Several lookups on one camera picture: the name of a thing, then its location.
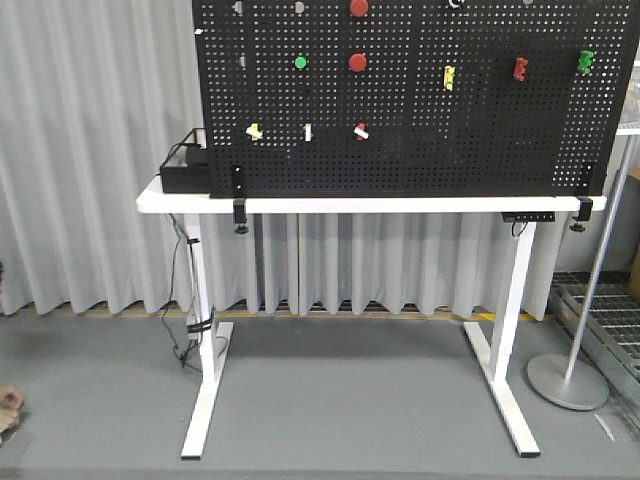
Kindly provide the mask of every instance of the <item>table top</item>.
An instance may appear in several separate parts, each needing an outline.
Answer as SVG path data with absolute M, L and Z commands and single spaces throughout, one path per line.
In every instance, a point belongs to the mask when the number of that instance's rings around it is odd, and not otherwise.
M 594 211 L 604 210 L 605 197 L 591 197 Z M 207 194 L 163 193 L 155 176 L 136 201 L 141 213 L 233 213 L 233 199 Z M 487 213 L 574 212 L 576 197 L 461 198 L 248 198 L 247 213 Z

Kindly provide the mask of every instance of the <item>table foot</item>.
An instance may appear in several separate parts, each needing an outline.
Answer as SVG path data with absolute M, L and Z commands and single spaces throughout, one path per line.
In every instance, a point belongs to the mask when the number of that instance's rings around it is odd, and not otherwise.
M 518 402 L 511 393 L 509 384 L 506 380 L 494 381 L 490 373 L 489 358 L 491 356 L 491 348 L 489 343 L 480 329 L 480 325 L 476 322 L 465 322 L 464 329 L 469 337 L 469 341 L 476 353 L 478 362 L 482 367 L 484 376 L 487 379 L 493 397 L 498 404 L 502 418 L 509 429 L 513 443 L 518 454 L 523 458 L 537 457 L 540 455 L 540 448 L 536 443 L 527 421 L 524 419 Z

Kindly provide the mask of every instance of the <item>red knob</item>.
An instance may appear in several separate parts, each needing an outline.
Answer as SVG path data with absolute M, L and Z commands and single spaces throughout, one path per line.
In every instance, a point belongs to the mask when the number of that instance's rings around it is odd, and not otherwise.
M 367 0 L 351 0 L 350 9 L 354 17 L 364 17 L 369 11 L 369 2 Z
M 367 68 L 367 57 L 364 53 L 354 53 L 349 59 L 349 68 L 354 72 L 361 72 Z

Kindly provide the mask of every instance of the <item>yellow clip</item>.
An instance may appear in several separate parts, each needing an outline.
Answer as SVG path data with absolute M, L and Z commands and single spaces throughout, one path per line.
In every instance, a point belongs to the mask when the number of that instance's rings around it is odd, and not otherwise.
M 262 138 L 264 132 L 262 131 L 262 128 L 260 128 L 259 123 L 252 123 L 251 126 L 247 128 L 247 135 L 251 135 L 251 140 L 257 142 Z
M 455 81 L 456 76 L 456 67 L 452 67 L 451 65 L 447 65 L 444 67 L 444 88 L 453 91 L 453 83 Z

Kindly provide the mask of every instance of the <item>white metal frame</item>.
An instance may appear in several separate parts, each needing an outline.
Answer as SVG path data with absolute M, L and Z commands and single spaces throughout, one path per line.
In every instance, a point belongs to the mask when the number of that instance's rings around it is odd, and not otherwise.
M 520 236 L 509 242 L 506 255 L 511 261 L 506 262 L 502 275 L 491 346 L 478 323 L 464 324 L 465 332 L 521 457 L 536 457 L 540 455 L 540 448 L 511 393 L 507 383 L 507 368 L 516 337 L 535 230 L 536 224 L 531 223 Z
M 604 210 L 605 197 L 592 197 L 594 211 Z M 155 177 L 137 200 L 142 213 L 183 213 L 190 238 L 201 238 L 201 214 L 231 214 L 233 200 L 210 199 L 208 195 L 165 194 L 159 177 Z M 580 209 L 575 197 L 493 197 L 493 198 L 372 198 L 372 199 L 247 199 L 246 211 L 254 213 L 488 213 L 488 212 L 573 212 Z M 534 457 L 540 449 L 527 425 L 506 380 L 507 368 L 518 325 L 524 284 L 531 258 L 536 224 L 530 223 L 522 234 L 510 238 L 506 267 L 503 272 L 501 296 L 498 302 L 491 345 L 478 323 L 465 323 L 478 362 L 485 374 L 495 401 L 522 457 Z M 200 292 L 196 320 L 208 318 L 211 302 L 207 294 L 202 242 L 193 246 L 196 278 L 192 283 Z M 191 424 L 182 451 L 182 458 L 202 457 L 216 395 L 222 378 L 226 353 L 230 346 L 233 324 L 221 323 L 203 335 L 202 385 L 194 407 Z M 225 337 L 226 350 L 218 357 L 213 339 Z
M 209 292 L 207 289 L 207 276 L 204 267 L 204 251 L 202 248 L 202 230 L 200 228 L 200 215 L 195 213 L 187 213 L 184 216 L 185 228 L 189 239 L 196 239 L 190 248 L 190 254 L 193 255 L 194 272 L 189 269 L 191 276 L 191 285 L 193 291 L 197 293 L 196 303 L 196 323 L 205 322 L 209 319 L 212 310 L 212 304 L 209 301 Z M 213 322 L 210 330 L 206 330 L 201 334 L 200 338 L 200 363 L 202 366 L 202 383 L 196 404 L 193 407 L 189 430 L 182 447 L 182 458 L 197 459 L 202 458 L 204 445 L 207 440 L 207 433 L 213 415 L 213 407 L 216 403 L 220 381 L 222 380 L 222 371 L 227 360 L 227 352 L 231 344 L 231 333 L 233 332 L 233 322 L 223 322 L 219 325 Z M 214 349 L 214 341 L 216 338 L 225 340 L 224 350 L 216 352 Z

